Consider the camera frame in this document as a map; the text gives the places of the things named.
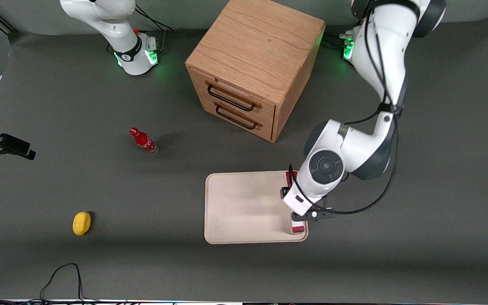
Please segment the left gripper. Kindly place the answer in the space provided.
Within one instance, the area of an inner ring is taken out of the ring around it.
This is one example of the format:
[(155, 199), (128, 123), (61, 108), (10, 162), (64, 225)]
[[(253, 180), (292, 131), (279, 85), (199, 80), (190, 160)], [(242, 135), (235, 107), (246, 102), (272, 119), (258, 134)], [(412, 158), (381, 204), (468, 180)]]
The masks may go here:
[(290, 187), (280, 189), (280, 198), (283, 203), (294, 213), (303, 216), (312, 205), (318, 202), (322, 197), (327, 195), (330, 187), (312, 183), (293, 183)]

